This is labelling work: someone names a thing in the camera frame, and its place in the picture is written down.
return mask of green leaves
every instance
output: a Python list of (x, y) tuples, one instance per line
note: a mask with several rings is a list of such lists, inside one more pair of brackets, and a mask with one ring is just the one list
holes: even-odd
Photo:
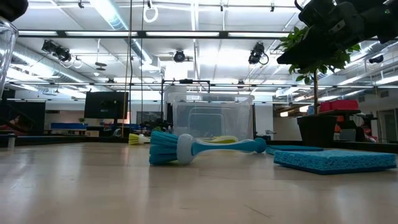
[(299, 75), (299, 76), (296, 78), (296, 82), (299, 82), (299, 81), (303, 80), (303, 78), (305, 78), (304, 75)]
[(291, 65), (289, 68), (289, 73), (292, 74), (293, 72), (296, 73), (296, 69), (298, 69), (299, 66), (297, 65)]
[(313, 78), (312, 78), (311, 75), (299, 75), (299, 76), (296, 78), (296, 82), (300, 82), (300, 81), (302, 81), (302, 80), (304, 80), (304, 83), (305, 83), (305, 84), (309, 84), (309, 83), (311, 82), (311, 80), (313, 80)]
[(356, 51), (360, 51), (361, 50), (361, 46), (359, 44), (356, 44), (352, 47), (350, 47), (350, 49), (356, 50)]
[(310, 83), (310, 77), (305, 77), (304, 83), (305, 83), (305, 84), (309, 84), (309, 83)]
[(321, 71), (323, 74), (326, 74), (326, 72), (328, 71), (328, 67), (326, 67), (325, 65), (320, 65), (318, 67), (319, 71)]
[[(283, 52), (290, 50), (305, 37), (305, 34), (308, 32), (308, 30), (308, 27), (304, 27), (303, 29), (294, 27), (293, 31), (287, 37), (281, 37), (279, 39), (280, 44), (275, 48), (275, 50), (281, 49)], [(304, 82), (307, 84), (313, 80), (313, 75), (314, 73), (317, 73), (317, 71), (325, 74), (328, 70), (335, 72), (336, 68), (344, 69), (346, 63), (351, 62), (351, 53), (360, 50), (361, 46), (356, 44), (346, 50), (337, 50), (331, 58), (319, 60), (309, 67), (300, 68), (299, 65), (293, 64), (289, 67), (289, 73), (301, 74), (296, 78), (296, 82), (304, 80)]]

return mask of monitor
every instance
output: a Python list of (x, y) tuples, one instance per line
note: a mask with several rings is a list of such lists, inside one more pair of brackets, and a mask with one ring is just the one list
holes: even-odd
[(88, 92), (85, 118), (126, 119), (129, 93)]

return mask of brush bristles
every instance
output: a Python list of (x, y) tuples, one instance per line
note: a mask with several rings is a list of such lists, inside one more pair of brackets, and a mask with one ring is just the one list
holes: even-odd
[(139, 138), (138, 134), (129, 134), (129, 140), (130, 141), (131, 140), (137, 140), (138, 141), (138, 138)]
[(137, 140), (129, 140), (129, 145), (136, 145), (139, 144), (138, 139)]
[(177, 160), (178, 136), (174, 134), (152, 132), (150, 136), (149, 163), (162, 165)]

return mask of blue sponge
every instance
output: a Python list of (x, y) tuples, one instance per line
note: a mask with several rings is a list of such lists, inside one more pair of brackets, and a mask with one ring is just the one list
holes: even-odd
[(274, 163), (322, 175), (371, 172), (397, 167), (395, 154), (342, 150), (322, 152), (276, 150)]
[(270, 146), (267, 145), (266, 153), (274, 155), (275, 150), (280, 151), (290, 151), (290, 152), (315, 152), (315, 151), (323, 151), (322, 148), (319, 147), (310, 147), (310, 146)]

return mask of plant pot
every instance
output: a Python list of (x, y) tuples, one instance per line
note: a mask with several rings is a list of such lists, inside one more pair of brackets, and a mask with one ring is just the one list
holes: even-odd
[(297, 118), (304, 146), (331, 147), (336, 116), (303, 116)]

